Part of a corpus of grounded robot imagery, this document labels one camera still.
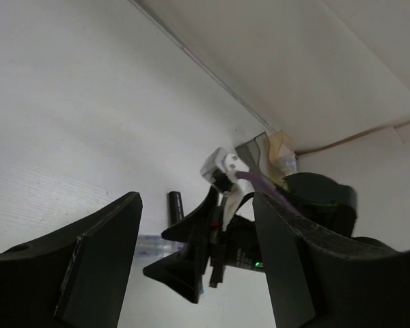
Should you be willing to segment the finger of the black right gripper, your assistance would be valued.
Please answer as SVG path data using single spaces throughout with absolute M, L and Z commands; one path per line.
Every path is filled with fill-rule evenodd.
M 204 272 L 205 261 L 199 247 L 195 245 L 187 245 L 182 251 L 157 260 L 143 269 L 146 277 L 165 284 L 194 304 L 198 304 L 200 299 Z

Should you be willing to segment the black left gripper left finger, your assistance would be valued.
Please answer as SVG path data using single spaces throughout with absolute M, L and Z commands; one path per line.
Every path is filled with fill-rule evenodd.
M 116 327 L 142 208 L 129 192 L 0 253 L 0 327 Z

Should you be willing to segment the black marker purple cap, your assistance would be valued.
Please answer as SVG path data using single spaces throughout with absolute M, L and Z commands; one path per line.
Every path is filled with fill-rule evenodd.
M 167 194 L 169 225 L 174 226 L 184 219 L 184 209 L 181 193 L 170 191 Z

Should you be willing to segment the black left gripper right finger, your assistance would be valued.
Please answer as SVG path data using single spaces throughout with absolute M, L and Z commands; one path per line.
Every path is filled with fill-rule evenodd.
M 410 327 L 410 250 L 336 234 L 261 193 L 253 206 L 278 327 Z

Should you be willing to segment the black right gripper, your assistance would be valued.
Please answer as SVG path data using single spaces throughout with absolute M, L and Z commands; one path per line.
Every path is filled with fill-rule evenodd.
M 307 219 L 335 233 L 350 237 L 357 220 L 356 191 L 321 174 L 299 172 L 281 178 L 278 192 Z M 165 229 L 161 236 L 169 241 L 188 241 L 193 229 L 208 218 L 219 200 L 211 187 L 202 203 L 184 219 Z M 260 244 L 254 221 L 235 214 L 223 233 L 223 248 L 211 256 L 213 271 L 209 286 L 223 282 L 227 266 L 253 272 L 264 272 Z

